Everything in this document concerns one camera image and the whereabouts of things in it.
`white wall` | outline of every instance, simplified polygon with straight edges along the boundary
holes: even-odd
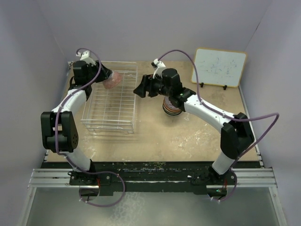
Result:
[[[62,96],[67,60],[39,6],[0,2],[0,224],[15,226],[45,150],[40,115]]]
[[[242,88],[251,116],[279,112],[259,143],[266,167],[273,166],[288,223],[301,225],[301,1],[274,0],[246,51]],[[254,123],[257,136],[270,121]]]
[[[179,48],[245,50],[272,0],[37,0],[68,60],[153,60]],[[177,53],[166,59],[180,60]]]

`wooden table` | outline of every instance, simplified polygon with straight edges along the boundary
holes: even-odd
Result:
[[[153,73],[151,62],[138,63],[138,83],[143,74]],[[191,83],[190,62],[164,61],[175,68],[183,86],[196,90]],[[205,85],[201,96],[228,112],[245,112],[238,88]],[[162,109],[163,96],[136,99],[134,134],[120,131],[88,131],[80,119],[84,106],[74,116],[79,133],[79,148],[93,161],[215,161],[220,154],[220,134],[200,118],[189,113],[171,117]],[[241,160],[257,161],[256,150]],[[65,161],[50,152],[48,161]]]

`metal wire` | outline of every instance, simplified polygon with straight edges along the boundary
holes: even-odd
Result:
[[[123,77],[120,84],[105,89],[95,83],[90,99],[86,102],[81,122],[89,130],[114,129],[134,132],[136,88],[138,67],[136,63],[102,61]]]

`wire rack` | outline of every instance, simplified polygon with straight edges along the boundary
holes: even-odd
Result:
[[[127,130],[134,132],[136,88],[138,67],[133,62],[102,61],[103,65],[122,74],[116,87],[105,89],[94,83],[91,97],[85,104],[81,122],[89,131]]]

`whiteboard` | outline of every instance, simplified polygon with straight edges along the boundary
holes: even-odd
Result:
[[[245,66],[246,52],[198,48],[194,62],[199,83],[237,87]],[[191,81],[196,83],[193,69]]]

